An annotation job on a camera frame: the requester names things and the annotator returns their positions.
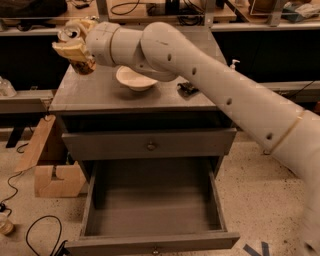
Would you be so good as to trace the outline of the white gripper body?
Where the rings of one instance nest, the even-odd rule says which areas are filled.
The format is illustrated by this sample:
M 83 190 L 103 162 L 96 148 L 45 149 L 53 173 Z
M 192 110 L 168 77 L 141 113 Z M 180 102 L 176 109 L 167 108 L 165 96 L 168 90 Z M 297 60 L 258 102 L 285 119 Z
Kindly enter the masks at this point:
M 118 24 L 102 22 L 93 27 L 87 34 L 86 47 L 97 64 L 115 66 L 111 54 L 111 43 Z

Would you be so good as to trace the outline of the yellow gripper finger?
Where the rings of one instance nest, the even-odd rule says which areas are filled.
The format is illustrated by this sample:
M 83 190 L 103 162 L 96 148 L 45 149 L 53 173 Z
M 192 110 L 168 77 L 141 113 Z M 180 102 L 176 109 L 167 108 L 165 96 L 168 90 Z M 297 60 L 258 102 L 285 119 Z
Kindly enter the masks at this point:
M 86 37 L 88 32 L 98 24 L 96 20 L 74 19 L 66 23 L 65 34 L 70 38 Z
M 69 60 L 86 62 L 91 59 L 91 54 L 82 38 L 74 38 L 67 42 L 53 42 L 52 47 L 61 57 Z

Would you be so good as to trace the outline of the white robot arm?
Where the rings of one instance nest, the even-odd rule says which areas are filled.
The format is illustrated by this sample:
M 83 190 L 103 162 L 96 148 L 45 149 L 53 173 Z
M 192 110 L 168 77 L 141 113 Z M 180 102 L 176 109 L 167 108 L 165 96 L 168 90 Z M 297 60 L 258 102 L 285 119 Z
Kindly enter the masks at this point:
M 295 256 L 320 256 L 320 117 L 219 62 L 164 22 L 141 30 L 74 20 L 53 49 L 63 58 L 123 65 L 158 81 L 183 77 L 301 178 L 307 188 Z

